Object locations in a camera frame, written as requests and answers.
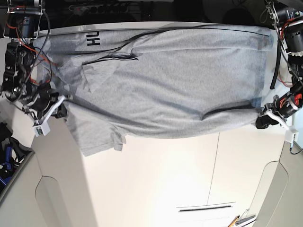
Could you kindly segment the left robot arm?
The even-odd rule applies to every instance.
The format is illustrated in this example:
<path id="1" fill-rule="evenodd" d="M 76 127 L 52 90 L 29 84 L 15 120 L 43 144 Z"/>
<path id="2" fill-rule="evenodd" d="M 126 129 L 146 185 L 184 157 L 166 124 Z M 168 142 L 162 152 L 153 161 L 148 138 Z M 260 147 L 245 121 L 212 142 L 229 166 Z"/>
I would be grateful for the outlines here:
<path id="1" fill-rule="evenodd" d="M 264 106 L 256 120 L 257 129 L 280 124 L 287 127 L 286 119 L 303 107 L 303 2 L 301 0 L 266 0 L 266 9 L 277 33 L 277 56 L 270 89 L 278 79 L 281 57 L 292 76 L 290 90 L 282 97 L 275 96 Z"/>

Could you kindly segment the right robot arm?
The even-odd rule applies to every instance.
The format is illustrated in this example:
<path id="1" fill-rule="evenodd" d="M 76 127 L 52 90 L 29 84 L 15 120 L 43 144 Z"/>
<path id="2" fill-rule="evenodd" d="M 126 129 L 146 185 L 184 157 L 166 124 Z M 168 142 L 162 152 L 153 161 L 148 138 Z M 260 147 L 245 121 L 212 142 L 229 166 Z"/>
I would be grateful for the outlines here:
<path id="1" fill-rule="evenodd" d="M 38 38 L 40 22 L 46 16 L 45 4 L 42 0 L 9 0 L 8 17 L 3 35 L 9 38 L 5 53 L 5 71 L 1 93 L 11 104 L 20 103 L 21 111 L 28 114 L 39 124 L 53 116 L 57 119 L 66 117 L 67 110 L 63 104 L 64 96 L 55 92 L 50 85 L 53 69 L 49 75 L 37 81 L 32 78 L 36 66 L 45 62 L 54 63 L 46 56 L 43 43 L 34 46 Z"/>

